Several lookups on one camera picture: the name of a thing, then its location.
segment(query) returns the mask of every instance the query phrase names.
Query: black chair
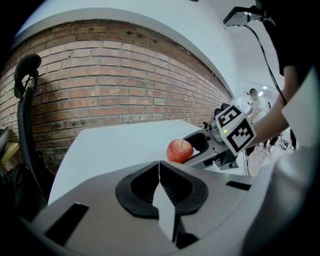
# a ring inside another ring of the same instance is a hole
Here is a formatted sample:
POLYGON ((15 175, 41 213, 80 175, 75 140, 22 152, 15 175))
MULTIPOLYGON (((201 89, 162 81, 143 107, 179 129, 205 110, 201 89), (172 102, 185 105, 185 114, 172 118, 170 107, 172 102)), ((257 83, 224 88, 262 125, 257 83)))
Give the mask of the black chair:
POLYGON ((40 64, 41 58, 37 54, 27 55, 19 61, 14 72, 14 95, 20 99, 17 121, 22 159, 32 173, 43 197, 48 201, 55 176, 47 169, 42 153, 36 150, 31 122, 31 102, 39 84, 37 69, 40 64), (25 76, 29 77, 23 85, 22 80, 25 76), (27 87, 31 78, 34 80, 33 87, 27 87))

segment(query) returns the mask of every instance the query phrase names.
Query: brick wall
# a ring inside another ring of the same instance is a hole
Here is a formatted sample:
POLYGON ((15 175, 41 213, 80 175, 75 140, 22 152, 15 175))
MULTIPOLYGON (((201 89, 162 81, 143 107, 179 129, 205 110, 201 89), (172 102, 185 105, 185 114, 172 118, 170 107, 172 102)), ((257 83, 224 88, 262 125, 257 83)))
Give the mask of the brick wall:
POLYGON ((53 172, 85 128, 169 119, 201 126, 231 99, 201 61, 159 33, 108 20, 61 24, 22 42, 1 73, 0 126, 11 142, 19 142, 14 71, 31 53, 42 58, 34 140, 53 172))

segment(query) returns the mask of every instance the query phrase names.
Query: apple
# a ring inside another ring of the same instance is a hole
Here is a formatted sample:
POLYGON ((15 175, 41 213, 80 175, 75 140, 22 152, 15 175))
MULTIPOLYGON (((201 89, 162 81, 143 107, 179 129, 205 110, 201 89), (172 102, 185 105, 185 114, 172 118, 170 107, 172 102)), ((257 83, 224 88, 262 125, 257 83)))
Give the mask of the apple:
POLYGON ((184 161, 192 157, 194 148, 184 139, 175 139, 170 142, 166 149, 166 156, 169 161, 182 164, 184 161))

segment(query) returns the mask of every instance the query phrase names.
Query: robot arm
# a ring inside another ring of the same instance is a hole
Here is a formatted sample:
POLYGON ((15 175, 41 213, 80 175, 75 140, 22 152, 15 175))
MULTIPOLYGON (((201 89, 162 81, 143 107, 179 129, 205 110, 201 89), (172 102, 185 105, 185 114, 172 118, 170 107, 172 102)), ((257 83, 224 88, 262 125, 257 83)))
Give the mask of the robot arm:
POLYGON ((235 105, 224 103, 214 111, 212 123, 203 124, 204 129, 183 138, 199 151, 183 164, 199 169, 213 164, 221 170, 238 168, 238 153, 256 136, 247 114, 235 105))

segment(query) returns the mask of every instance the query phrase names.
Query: person's arm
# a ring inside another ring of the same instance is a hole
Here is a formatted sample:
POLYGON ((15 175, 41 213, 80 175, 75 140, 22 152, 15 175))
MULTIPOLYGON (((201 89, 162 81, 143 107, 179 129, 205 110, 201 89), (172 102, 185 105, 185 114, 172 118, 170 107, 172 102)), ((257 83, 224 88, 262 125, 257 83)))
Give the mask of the person's arm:
MULTIPOLYGON (((297 71, 294 66, 286 66, 283 69, 284 73, 284 88, 282 90, 284 98, 288 101, 293 97, 299 87, 297 71)), ((250 147, 264 142, 289 127, 285 117, 282 115, 281 110, 284 108, 284 102, 279 95, 270 109, 270 111, 256 122, 253 127, 256 137, 250 143, 250 147)))
POLYGON ((257 108, 253 111, 253 113, 252 113, 251 115, 248 115, 248 118, 249 118, 249 119, 255 118, 261 111, 262 111, 262 109, 257 107, 257 108))
POLYGON ((250 108, 250 110, 247 113, 245 113, 246 116, 248 117, 251 114, 251 112, 252 112, 252 108, 250 108))

